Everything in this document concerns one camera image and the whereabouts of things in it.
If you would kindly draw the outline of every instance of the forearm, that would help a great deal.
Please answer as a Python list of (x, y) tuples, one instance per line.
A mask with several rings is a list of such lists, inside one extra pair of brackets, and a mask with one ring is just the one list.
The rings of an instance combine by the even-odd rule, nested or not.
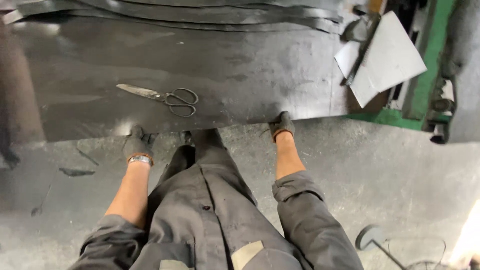
[(147, 210), (149, 173), (149, 164), (139, 161), (130, 163), (105, 215), (120, 215), (128, 222), (143, 228)]
[(305, 170), (290, 132), (282, 132), (276, 136), (276, 147), (276, 180)]

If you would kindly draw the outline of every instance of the gloved hand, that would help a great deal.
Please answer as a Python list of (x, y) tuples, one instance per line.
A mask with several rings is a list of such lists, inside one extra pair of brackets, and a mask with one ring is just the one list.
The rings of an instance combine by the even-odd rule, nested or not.
[(268, 123), (274, 143), (276, 143), (275, 137), (283, 131), (290, 132), (292, 136), (295, 133), (295, 126), (293, 125), (292, 120), (290, 120), (288, 111), (281, 112), (279, 118), (279, 121)]
[(142, 127), (134, 125), (131, 130), (131, 135), (127, 138), (125, 145), (123, 146), (123, 154), (127, 159), (127, 162), (137, 155), (147, 156), (153, 162), (153, 152), (148, 144), (149, 135), (144, 135)]

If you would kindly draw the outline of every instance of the shirt sleeve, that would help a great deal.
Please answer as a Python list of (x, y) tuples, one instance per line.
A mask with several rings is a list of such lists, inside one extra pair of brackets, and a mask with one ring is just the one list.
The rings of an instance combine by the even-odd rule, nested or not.
[(104, 216), (69, 270), (127, 270), (144, 245), (145, 231), (119, 215)]
[(315, 270), (363, 270), (355, 248), (306, 171), (275, 181), (272, 191), (285, 238)]

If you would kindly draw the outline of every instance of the grey coverall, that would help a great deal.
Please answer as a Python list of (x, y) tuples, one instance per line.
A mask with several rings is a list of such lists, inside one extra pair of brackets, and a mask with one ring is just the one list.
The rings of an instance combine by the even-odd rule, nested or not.
[[(178, 172), (192, 151), (194, 164)], [(70, 269), (363, 269), (308, 172), (272, 190), (285, 238), (257, 209), (221, 139), (182, 146), (149, 195), (147, 228), (104, 216)]]

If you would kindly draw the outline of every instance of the wristwatch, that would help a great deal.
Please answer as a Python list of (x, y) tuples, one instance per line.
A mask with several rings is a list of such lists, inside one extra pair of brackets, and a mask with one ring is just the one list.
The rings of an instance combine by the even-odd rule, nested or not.
[(150, 167), (153, 166), (153, 160), (151, 158), (147, 157), (147, 156), (135, 155), (128, 160), (128, 163), (132, 163), (132, 162), (135, 162), (135, 161), (141, 161), (141, 162), (148, 163), (150, 165)]

